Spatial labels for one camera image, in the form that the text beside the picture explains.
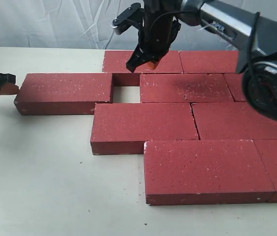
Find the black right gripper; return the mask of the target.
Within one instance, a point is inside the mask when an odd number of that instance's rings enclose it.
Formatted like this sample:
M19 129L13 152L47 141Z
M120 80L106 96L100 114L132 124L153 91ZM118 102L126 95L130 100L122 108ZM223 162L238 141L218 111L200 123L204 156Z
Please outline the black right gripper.
M138 45L126 62L126 68L131 73L146 63L150 69L156 69L176 39L181 24L175 17L175 10L166 9L167 6L170 5L162 0L144 1Z

